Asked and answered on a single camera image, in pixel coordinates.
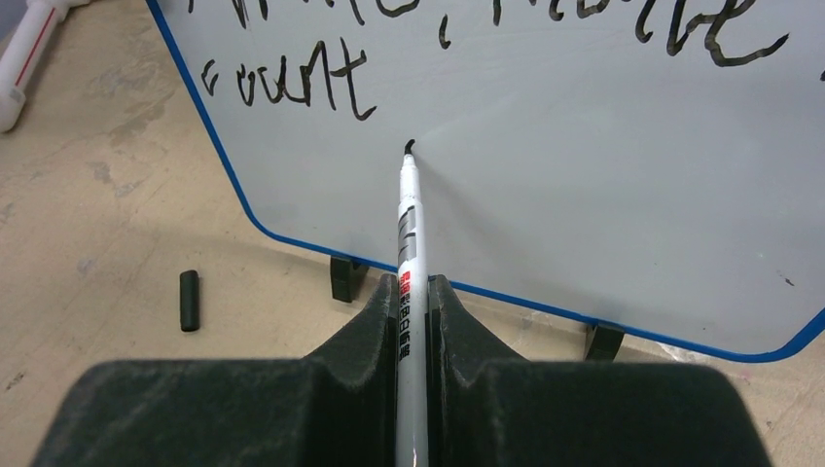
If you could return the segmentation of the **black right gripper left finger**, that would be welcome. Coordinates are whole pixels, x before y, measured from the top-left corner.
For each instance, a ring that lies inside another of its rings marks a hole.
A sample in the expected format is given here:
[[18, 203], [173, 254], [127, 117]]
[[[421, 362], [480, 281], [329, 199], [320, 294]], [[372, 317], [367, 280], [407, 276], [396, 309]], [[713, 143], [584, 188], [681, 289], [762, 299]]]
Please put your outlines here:
[[67, 392], [36, 466], [390, 466], [394, 317], [382, 276], [298, 359], [113, 360]]

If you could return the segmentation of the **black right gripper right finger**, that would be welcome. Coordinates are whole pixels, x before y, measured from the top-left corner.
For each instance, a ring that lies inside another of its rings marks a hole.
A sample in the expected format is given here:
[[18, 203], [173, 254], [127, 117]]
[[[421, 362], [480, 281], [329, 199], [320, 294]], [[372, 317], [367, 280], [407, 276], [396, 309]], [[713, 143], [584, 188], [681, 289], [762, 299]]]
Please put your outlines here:
[[429, 283], [430, 448], [441, 466], [768, 466], [738, 391], [678, 363], [531, 361]]

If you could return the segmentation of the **white whiteboard marker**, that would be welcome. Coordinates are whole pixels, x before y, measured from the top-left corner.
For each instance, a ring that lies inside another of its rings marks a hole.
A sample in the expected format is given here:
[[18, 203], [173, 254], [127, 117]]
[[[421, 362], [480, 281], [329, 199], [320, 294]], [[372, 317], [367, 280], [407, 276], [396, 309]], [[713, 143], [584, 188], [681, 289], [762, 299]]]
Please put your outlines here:
[[428, 276], [419, 174], [410, 149], [404, 154], [400, 170], [397, 282], [395, 462], [398, 466], [427, 466], [430, 460], [426, 358]]

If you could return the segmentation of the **black marker cap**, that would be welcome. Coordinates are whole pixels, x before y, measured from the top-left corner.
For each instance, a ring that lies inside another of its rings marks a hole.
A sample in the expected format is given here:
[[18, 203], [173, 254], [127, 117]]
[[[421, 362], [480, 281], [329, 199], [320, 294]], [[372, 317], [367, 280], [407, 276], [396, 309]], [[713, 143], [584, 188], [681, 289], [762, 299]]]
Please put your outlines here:
[[185, 333], [197, 331], [200, 327], [199, 275], [194, 269], [179, 275], [179, 324]]

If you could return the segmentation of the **blue framed whiteboard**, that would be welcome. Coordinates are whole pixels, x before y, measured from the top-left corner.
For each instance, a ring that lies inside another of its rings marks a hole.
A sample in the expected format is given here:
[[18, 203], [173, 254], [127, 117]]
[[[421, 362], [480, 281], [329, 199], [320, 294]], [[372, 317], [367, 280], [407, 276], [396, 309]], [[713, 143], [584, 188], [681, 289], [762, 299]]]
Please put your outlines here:
[[152, 1], [253, 225], [728, 360], [824, 331], [820, 1]]

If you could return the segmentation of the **black whiteboard stand foot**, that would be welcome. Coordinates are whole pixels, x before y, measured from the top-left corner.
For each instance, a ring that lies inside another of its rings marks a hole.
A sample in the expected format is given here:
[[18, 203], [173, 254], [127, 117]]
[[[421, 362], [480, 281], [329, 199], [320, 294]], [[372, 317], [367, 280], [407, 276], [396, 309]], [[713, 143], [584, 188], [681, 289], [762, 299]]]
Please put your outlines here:
[[331, 256], [329, 274], [332, 298], [352, 303], [358, 298], [369, 266], [352, 258]]

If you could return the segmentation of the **white PVC pipe frame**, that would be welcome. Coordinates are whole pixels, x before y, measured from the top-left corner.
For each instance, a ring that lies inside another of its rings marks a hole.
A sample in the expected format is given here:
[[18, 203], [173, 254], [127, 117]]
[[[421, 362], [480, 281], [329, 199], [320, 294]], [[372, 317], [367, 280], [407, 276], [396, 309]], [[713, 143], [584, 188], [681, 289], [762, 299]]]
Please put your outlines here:
[[1, 131], [17, 123], [26, 101], [25, 90], [56, 27], [68, 12], [86, 0], [27, 1], [27, 10], [1, 57]]

